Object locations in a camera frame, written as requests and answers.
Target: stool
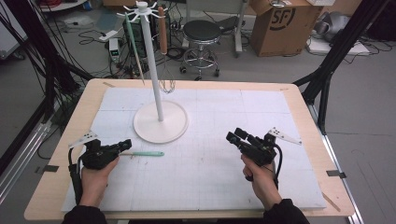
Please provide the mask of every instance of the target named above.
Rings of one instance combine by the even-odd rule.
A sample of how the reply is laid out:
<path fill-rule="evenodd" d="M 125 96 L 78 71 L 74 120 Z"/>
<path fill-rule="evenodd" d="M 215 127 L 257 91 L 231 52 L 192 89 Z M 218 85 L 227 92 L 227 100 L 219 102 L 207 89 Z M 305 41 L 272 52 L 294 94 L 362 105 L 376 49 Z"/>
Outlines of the stool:
<path fill-rule="evenodd" d="M 197 44 L 198 48 L 188 49 L 183 55 L 183 62 L 180 66 L 180 72 L 186 73 L 187 69 L 183 65 L 198 68 L 199 76 L 195 79 L 202 79 L 201 70 L 216 65 L 215 76 L 219 76 L 218 57 L 205 45 L 217 43 L 221 37 L 221 30 L 218 25 L 211 21 L 189 21 L 183 27 L 184 38 Z"/>

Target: round white base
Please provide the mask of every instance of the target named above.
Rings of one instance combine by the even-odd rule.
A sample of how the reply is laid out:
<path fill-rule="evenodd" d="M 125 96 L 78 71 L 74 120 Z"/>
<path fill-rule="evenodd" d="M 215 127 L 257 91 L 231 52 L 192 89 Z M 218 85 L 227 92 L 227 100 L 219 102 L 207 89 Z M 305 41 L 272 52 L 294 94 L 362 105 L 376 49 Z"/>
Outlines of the round white base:
<path fill-rule="evenodd" d="M 170 101 L 162 101 L 163 121 L 158 120 L 157 106 L 144 105 L 134 115 L 134 130 L 150 143 L 169 143 L 178 139 L 189 126 L 189 118 L 183 107 Z"/>

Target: sf logo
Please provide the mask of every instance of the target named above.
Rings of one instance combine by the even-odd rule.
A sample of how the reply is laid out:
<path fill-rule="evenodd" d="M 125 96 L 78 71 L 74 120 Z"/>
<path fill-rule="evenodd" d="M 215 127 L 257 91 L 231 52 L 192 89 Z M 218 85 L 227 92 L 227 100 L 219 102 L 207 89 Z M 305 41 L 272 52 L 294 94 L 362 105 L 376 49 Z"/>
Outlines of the sf logo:
<path fill-rule="evenodd" d="M 271 20 L 270 30 L 279 31 L 285 29 L 293 20 L 296 9 L 278 9 L 274 12 L 274 17 Z"/>

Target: white container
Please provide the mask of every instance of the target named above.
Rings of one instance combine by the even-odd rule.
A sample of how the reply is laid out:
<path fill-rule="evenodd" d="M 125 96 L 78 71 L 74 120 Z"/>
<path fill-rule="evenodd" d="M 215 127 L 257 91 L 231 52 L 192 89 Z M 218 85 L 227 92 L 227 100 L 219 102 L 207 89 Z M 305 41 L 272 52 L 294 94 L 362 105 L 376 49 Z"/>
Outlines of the white container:
<path fill-rule="evenodd" d="M 306 0 L 312 6 L 332 6 L 335 0 Z"/>

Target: person's left hand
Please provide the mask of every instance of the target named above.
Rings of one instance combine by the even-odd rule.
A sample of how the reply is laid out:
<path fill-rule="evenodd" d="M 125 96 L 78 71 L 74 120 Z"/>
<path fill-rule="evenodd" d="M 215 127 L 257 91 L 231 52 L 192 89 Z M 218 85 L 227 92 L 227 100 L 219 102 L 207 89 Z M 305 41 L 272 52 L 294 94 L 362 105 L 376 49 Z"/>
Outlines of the person's left hand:
<path fill-rule="evenodd" d="M 102 170 L 91 170 L 82 168 L 81 181 L 82 181 L 82 196 L 79 205 L 98 207 L 103 199 L 108 176 L 111 171 L 116 167 L 120 157 L 109 163 Z"/>

